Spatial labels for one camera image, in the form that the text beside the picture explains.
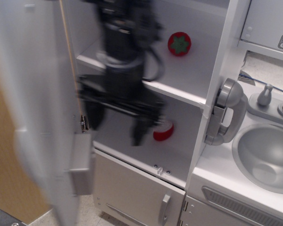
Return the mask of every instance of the red toy food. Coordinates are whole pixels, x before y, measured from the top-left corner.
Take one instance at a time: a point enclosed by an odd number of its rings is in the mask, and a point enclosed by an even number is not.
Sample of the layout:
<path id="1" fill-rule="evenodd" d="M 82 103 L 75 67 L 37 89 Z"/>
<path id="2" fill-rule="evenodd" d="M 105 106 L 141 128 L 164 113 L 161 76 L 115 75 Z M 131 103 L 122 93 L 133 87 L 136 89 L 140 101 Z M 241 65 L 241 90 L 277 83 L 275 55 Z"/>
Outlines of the red toy food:
<path id="1" fill-rule="evenodd" d="M 168 41 L 168 49 L 175 56 L 186 55 L 191 46 L 191 39 L 188 34 L 184 32 L 176 32 L 172 34 Z"/>
<path id="2" fill-rule="evenodd" d="M 162 125 L 154 128 L 153 137 L 157 141 L 168 139 L 174 131 L 174 124 L 171 121 L 165 121 Z"/>

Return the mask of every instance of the black cable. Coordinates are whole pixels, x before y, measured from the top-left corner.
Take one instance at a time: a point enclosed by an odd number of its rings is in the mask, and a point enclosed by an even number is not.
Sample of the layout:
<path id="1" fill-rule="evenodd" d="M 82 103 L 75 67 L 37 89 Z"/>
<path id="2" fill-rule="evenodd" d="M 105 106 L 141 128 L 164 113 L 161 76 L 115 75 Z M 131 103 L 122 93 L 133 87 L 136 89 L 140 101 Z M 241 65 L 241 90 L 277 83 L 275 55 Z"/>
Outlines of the black cable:
<path id="1" fill-rule="evenodd" d="M 258 79 L 254 79 L 254 78 L 252 78 L 252 77 L 249 77 L 249 76 L 247 76 L 247 75 L 244 75 L 244 74 L 239 74 L 240 76 L 243 76 L 243 77 L 245 77 L 245 78 L 248 78 L 248 79 L 252 79 L 252 80 L 254 80 L 254 81 L 257 81 L 257 82 L 260 82 L 260 83 L 262 83 L 262 84 L 265 84 L 265 85 L 267 85 L 267 83 L 266 82 L 263 82 L 263 81 L 261 81 L 261 80 L 258 80 Z M 283 89 L 280 89 L 280 88 L 278 88 L 278 87 L 275 87 L 274 86 L 274 89 L 276 89 L 276 90 L 278 90 L 278 91 L 281 91 L 281 92 L 283 92 Z"/>
<path id="2" fill-rule="evenodd" d="M 154 51 L 153 48 L 149 47 L 148 51 L 154 56 L 154 59 L 156 60 L 157 64 L 158 64 L 158 71 L 156 73 L 156 75 L 154 76 L 154 78 L 152 79 L 148 79 L 148 78 L 142 78 L 142 80 L 144 81 L 155 81 L 158 80 L 162 77 L 162 75 L 165 73 L 165 66 L 164 63 L 162 62 L 162 60 L 160 59 L 159 55 Z"/>

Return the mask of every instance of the white cabinet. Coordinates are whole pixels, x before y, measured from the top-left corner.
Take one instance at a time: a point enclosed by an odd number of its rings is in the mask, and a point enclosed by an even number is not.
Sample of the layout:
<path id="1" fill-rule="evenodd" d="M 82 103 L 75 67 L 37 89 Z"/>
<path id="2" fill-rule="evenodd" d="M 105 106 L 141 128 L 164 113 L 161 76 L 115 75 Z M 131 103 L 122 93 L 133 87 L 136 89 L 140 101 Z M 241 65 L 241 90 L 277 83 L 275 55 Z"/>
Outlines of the white cabinet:
<path id="1" fill-rule="evenodd" d="M 185 192 L 96 151 L 94 203 L 131 226 L 177 225 Z"/>
<path id="2" fill-rule="evenodd" d="M 212 105 L 224 81 L 236 80 L 240 72 L 246 50 L 237 45 L 250 0 L 153 2 L 164 27 L 163 40 L 153 47 L 166 72 L 144 84 L 165 100 L 174 134 L 163 142 L 148 134 L 143 146 L 132 147 L 131 119 L 116 113 L 97 136 L 94 131 L 87 136 L 101 151 L 94 191 L 100 208 L 131 225 L 156 226 L 166 217 L 161 225 L 176 226 L 205 146 Z M 78 197 L 69 170 L 74 171 L 72 161 L 79 163 L 74 155 L 84 146 L 75 143 L 85 115 L 76 81 L 82 73 L 100 74 L 105 68 L 96 56 L 102 37 L 93 8 L 79 0 L 0 0 L 1 83 L 18 128 L 22 161 L 64 226 L 75 224 Z M 183 57 L 167 49 L 175 32 L 192 40 Z M 148 62 L 145 77 L 157 69 L 151 57 Z M 86 149 L 92 152 L 91 146 Z"/>

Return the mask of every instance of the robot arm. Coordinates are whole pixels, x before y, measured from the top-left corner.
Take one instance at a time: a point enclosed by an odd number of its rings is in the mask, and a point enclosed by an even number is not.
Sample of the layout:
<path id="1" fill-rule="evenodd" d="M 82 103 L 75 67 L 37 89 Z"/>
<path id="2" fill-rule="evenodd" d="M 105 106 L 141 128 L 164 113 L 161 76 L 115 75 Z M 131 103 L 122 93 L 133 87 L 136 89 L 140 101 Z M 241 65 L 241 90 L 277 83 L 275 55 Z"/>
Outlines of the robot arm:
<path id="1" fill-rule="evenodd" d="M 140 145 L 148 128 L 158 124 L 164 106 L 163 100 L 142 82 L 158 79 L 164 68 L 151 48 L 151 44 L 159 40 L 161 28 L 151 10 L 152 0 L 85 1 L 97 6 L 104 46 L 99 58 L 106 66 L 104 76 L 80 77 L 79 95 L 85 103 L 89 124 L 97 129 L 105 108 L 128 114 L 135 118 L 133 145 Z M 154 79 L 144 78 L 146 51 L 158 63 Z"/>

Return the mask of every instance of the door hinge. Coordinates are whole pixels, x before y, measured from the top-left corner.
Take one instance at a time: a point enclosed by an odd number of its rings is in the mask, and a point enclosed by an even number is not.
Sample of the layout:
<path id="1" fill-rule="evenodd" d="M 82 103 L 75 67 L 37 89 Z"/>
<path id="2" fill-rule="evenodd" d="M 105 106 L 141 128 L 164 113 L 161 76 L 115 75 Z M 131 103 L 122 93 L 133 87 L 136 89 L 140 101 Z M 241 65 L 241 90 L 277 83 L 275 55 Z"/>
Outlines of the door hinge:
<path id="1" fill-rule="evenodd" d="M 85 133 L 89 130 L 89 123 L 86 115 L 81 115 L 81 129 L 82 133 Z"/>
<path id="2" fill-rule="evenodd" d="M 183 211 L 187 211 L 188 204 L 189 204 L 188 201 L 184 201 Z"/>

